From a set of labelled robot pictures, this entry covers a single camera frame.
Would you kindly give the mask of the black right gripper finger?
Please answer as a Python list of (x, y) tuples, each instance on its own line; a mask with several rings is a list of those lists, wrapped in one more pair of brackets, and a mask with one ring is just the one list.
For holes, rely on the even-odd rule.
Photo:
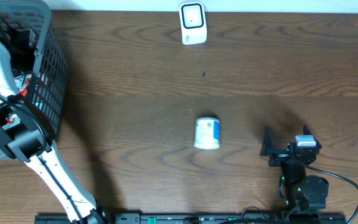
[(265, 128), (265, 134), (260, 151), (260, 156), (270, 156), (274, 151), (273, 139), (269, 127)]
[[(308, 128), (307, 125), (303, 126), (303, 135), (313, 135), (312, 132), (310, 131), (310, 129)], [(320, 142), (315, 138), (317, 145), (315, 146), (318, 149), (322, 148), (322, 145), (320, 144)]]

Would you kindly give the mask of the white blue round container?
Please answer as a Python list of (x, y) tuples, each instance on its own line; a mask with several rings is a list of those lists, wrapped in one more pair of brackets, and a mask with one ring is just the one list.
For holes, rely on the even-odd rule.
[(195, 121), (194, 147), (202, 150), (215, 150), (220, 147), (220, 121), (203, 117)]

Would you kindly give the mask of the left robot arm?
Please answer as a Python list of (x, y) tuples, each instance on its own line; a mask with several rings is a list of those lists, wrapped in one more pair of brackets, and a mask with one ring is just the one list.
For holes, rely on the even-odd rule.
[(56, 134), (68, 67), (43, 13), (20, 13), (25, 27), (0, 12), (0, 151), (23, 162), (49, 187), (71, 223), (111, 223), (61, 158)]

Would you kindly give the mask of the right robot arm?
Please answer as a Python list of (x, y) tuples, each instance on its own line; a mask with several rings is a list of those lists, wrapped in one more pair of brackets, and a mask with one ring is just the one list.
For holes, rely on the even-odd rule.
[(306, 174), (306, 167), (316, 160), (321, 148), (307, 126), (303, 126), (303, 134), (297, 135), (285, 149), (276, 148), (270, 130), (265, 129), (260, 155), (269, 158), (270, 167), (281, 169), (279, 194), (288, 206), (281, 216), (286, 221), (300, 219), (302, 215), (318, 216), (326, 208), (329, 182)]

